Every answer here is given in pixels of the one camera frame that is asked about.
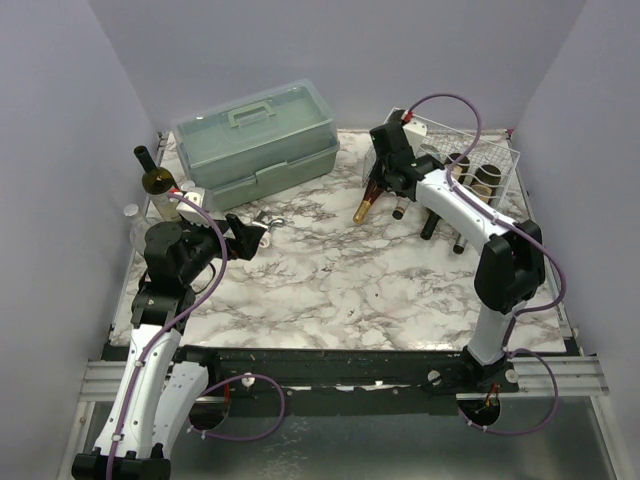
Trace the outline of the clear bottle white cap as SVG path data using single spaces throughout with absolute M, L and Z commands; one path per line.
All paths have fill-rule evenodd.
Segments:
M 195 188 L 195 183 L 191 180 L 186 180 L 180 185 L 180 191 L 186 194 Z

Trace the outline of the green bottle silver neck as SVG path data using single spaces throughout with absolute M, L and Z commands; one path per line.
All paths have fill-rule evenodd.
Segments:
M 490 205 L 496 198 L 496 191 L 501 182 L 501 170 L 492 164 L 479 166 L 471 179 L 469 189 L 483 202 Z

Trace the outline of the green wine bottle white label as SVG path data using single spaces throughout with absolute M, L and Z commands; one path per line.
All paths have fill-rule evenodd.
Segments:
M 135 147 L 133 154 L 144 170 L 141 179 L 142 187 L 162 219 L 169 222 L 183 222 L 176 203 L 172 202 L 168 196 L 177 187 L 173 175 L 155 163 L 146 146 Z

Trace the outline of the clear bottle silver cap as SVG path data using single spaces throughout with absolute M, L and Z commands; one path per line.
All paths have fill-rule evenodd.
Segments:
M 144 255 L 146 248 L 145 236 L 151 228 L 150 222 L 141 213 L 137 204 L 128 204 L 123 209 L 123 214 L 130 222 L 129 239 L 134 250 L 140 255 Z

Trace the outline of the dark bottle tan label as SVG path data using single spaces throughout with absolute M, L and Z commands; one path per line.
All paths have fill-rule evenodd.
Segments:
M 404 117 L 406 111 L 403 109 L 394 109 L 387 116 L 385 123 L 391 125 L 400 125 L 403 126 L 405 124 Z

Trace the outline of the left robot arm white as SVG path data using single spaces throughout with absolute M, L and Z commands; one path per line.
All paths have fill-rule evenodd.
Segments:
M 124 373 L 92 451 L 75 456 L 75 479 L 167 479 L 170 455 L 197 396 L 222 372 L 208 354 L 176 358 L 190 313 L 202 302 L 193 281 L 215 258 L 250 260 L 265 229 L 234 214 L 209 226 L 161 222 L 145 235 L 147 280 L 131 306 Z

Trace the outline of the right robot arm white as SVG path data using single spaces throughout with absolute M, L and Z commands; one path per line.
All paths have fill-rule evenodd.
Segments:
M 530 243 L 541 240 L 541 230 L 531 220 L 518 223 L 489 207 L 436 158 L 416 157 L 401 122 L 375 127 L 370 136 L 376 155 L 373 182 L 440 216 L 480 255 L 474 289 L 481 308 L 466 346 L 473 359 L 459 371 L 467 389 L 483 391 L 496 380 L 493 364 L 505 355 L 514 315 L 525 309 L 545 281 L 543 255 Z

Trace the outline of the red wine bottle gold cap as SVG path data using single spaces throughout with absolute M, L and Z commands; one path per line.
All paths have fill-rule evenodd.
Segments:
M 366 185 L 361 202 L 352 217 L 353 222 L 357 225 L 363 224 L 371 207 L 378 198 L 383 194 L 392 193 L 393 191 L 386 184 L 381 183 L 374 178 L 370 178 Z

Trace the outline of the clear bottle black gold cap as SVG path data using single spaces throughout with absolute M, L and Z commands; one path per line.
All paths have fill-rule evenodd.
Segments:
M 404 198 L 404 197 L 399 197 L 397 200 L 397 203 L 395 205 L 395 208 L 392 212 L 392 217 L 395 220 L 401 220 L 404 216 L 405 213 L 409 207 L 409 205 L 411 204 L 411 200 L 408 198 Z

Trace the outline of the green bottle cream label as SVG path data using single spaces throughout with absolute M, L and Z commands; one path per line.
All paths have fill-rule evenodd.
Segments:
M 463 157 L 461 153 L 454 152 L 446 157 L 444 165 L 451 166 L 453 163 L 456 163 L 456 165 L 452 169 L 452 179 L 458 182 L 463 182 L 464 177 L 470 169 L 469 158 Z M 446 196 L 446 199 L 445 197 L 442 197 L 436 201 L 436 209 L 433 209 L 432 207 L 428 208 L 429 215 L 420 233 L 420 237 L 423 240 L 430 240 L 433 237 L 436 226 L 439 220 L 442 218 L 442 213 L 447 213 L 450 210 L 450 207 L 452 205 L 452 198 L 453 194 L 449 193 Z

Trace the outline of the silver metal stopper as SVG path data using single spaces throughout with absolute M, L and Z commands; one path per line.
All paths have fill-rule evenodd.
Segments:
M 270 232 L 274 228 L 284 227 L 287 222 L 284 218 L 275 217 L 268 214 L 266 211 L 260 211 L 259 214 L 252 220 L 254 226 L 258 226 Z

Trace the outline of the green plastic toolbox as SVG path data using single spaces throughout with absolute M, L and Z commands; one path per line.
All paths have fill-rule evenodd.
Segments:
M 171 124 L 187 178 L 230 210 L 331 172 L 340 149 L 331 109 L 309 80 Z

